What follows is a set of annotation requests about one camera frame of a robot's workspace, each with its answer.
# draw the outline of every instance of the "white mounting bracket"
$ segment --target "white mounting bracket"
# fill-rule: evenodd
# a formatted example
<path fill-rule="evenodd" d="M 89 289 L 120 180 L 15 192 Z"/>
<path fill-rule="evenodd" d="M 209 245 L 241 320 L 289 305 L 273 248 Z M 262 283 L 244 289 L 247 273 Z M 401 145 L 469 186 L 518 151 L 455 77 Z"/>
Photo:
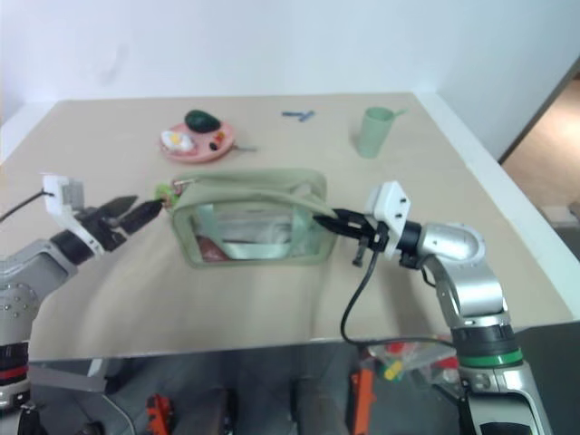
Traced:
<path fill-rule="evenodd" d="M 44 175 L 43 189 L 51 195 L 44 196 L 46 211 L 59 227 L 68 229 L 91 249 L 95 257 L 105 253 L 99 241 L 74 218 L 73 212 L 84 205 L 82 183 L 60 175 Z"/>
<path fill-rule="evenodd" d="M 375 188 L 366 203 L 365 213 L 389 228 L 389 241 L 384 254 L 391 258 L 407 222 L 411 201 L 398 181 L 389 181 Z"/>

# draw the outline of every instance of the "table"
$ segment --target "table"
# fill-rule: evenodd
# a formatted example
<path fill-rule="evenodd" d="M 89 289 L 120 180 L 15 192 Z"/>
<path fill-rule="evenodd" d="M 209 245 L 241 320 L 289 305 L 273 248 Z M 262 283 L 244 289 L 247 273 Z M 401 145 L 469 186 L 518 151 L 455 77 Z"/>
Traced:
<path fill-rule="evenodd" d="M 353 147 L 365 108 L 408 109 L 378 159 Z M 210 169 L 312 168 L 328 180 L 328 203 L 362 210 L 370 190 L 397 179 L 410 218 L 463 222 L 482 233 L 515 327 L 570 320 L 572 314 L 534 255 L 411 93 L 61 101 L 3 165 L 2 205 L 41 185 L 41 172 L 81 179 L 86 205 L 139 194 L 192 169 L 163 158 L 161 131 L 192 108 L 228 121 L 240 144 Z M 315 110 L 308 122 L 281 111 Z M 34 203 L 0 227 L 10 254 L 58 228 Z M 116 252 L 81 266 L 44 301 L 34 323 L 35 360 L 183 353 L 334 340 L 363 270 L 351 266 L 353 240 L 339 239 L 319 266 L 192 269 L 161 216 Z M 433 290 L 421 274 L 382 261 L 348 325 L 359 337 L 446 333 Z"/>

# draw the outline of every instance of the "black cable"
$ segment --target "black cable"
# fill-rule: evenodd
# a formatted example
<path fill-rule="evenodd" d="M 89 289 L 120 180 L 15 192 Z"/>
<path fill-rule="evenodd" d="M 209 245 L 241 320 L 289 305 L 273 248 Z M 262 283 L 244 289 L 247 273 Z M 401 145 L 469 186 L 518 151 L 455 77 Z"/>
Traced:
<path fill-rule="evenodd" d="M 371 262 L 369 263 L 369 265 L 366 269 L 366 273 L 364 274 L 364 277 L 362 278 L 362 281 L 359 284 L 358 288 L 354 292 L 353 297 L 351 297 L 351 300 L 348 302 L 348 305 L 344 309 L 343 318 L 341 319 L 341 336 L 343 337 L 343 340 L 345 340 L 348 344 L 352 344 L 354 346 L 359 346 L 359 347 L 378 346 L 378 345 L 392 344 L 392 343 L 413 343 L 413 342 L 415 342 L 415 343 L 438 343 L 438 344 L 442 344 L 444 346 L 452 347 L 453 349 L 455 349 L 455 346 L 453 345 L 452 342 L 448 342 L 446 340 L 441 340 L 440 338 L 435 338 L 435 337 L 422 336 L 422 337 L 385 338 L 385 339 L 379 339 L 379 340 L 353 340 L 351 337 L 349 337 L 347 335 L 346 322 L 348 321 L 348 317 L 349 317 L 349 315 L 354 307 L 354 304 L 356 304 L 356 301 L 358 300 L 359 296 L 361 295 L 364 288 L 366 287 L 366 285 L 369 283 L 369 281 L 371 279 L 372 272 L 374 272 L 374 268 L 377 264 L 377 259 L 379 258 L 379 254 L 380 253 L 377 251 L 372 253 Z"/>
<path fill-rule="evenodd" d="M 38 199 L 39 197 L 42 197 L 44 195 L 48 195 L 49 197 L 53 197 L 54 196 L 54 194 L 45 192 L 44 190 L 41 190 L 40 192 L 35 193 L 30 198 L 25 199 L 20 204 L 18 204 L 15 207 L 10 208 L 2 216 L 0 216 L 0 224 L 2 222 L 4 222 L 7 218 L 9 218 L 10 216 L 12 216 L 15 212 L 17 212 L 20 208 L 27 206 L 28 204 L 30 204 L 31 202 L 33 202 L 35 199 Z"/>
<path fill-rule="evenodd" d="M 434 283 L 432 283 L 432 282 L 429 280 L 429 278 L 427 277 L 427 271 L 425 270 L 425 267 L 422 267 L 422 268 L 420 269 L 420 274 L 421 274 L 421 275 L 423 275 L 423 281 L 425 281 L 425 284 L 426 284 L 426 285 L 428 285 L 428 286 L 430 286 L 430 287 L 433 287 L 433 288 L 435 288 L 435 287 L 436 287 L 436 286 L 435 286 L 435 284 L 434 284 Z"/>

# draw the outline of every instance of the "avocado toy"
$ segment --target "avocado toy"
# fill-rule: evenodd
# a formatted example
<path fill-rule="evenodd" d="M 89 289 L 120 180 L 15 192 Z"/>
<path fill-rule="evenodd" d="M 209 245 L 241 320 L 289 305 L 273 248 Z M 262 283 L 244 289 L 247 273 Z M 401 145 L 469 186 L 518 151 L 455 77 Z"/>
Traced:
<path fill-rule="evenodd" d="M 185 115 L 185 124 L 191 131 L 196 133 L 210 133 L 217 131 L 221 127 L 221 122 L 215 116 L 206 111 L 189 111 Z"/>

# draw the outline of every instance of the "table edge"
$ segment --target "table edge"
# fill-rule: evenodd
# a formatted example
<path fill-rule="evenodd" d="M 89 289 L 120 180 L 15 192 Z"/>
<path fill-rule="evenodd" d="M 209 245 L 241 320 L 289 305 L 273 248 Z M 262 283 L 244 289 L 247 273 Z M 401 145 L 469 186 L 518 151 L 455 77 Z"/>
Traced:
<path fill-rule="evenodd" d="M 580 262 L 445 100 L 436 92 L 414 94 L 522 239 L 574 320 L 580 319 Z"/>

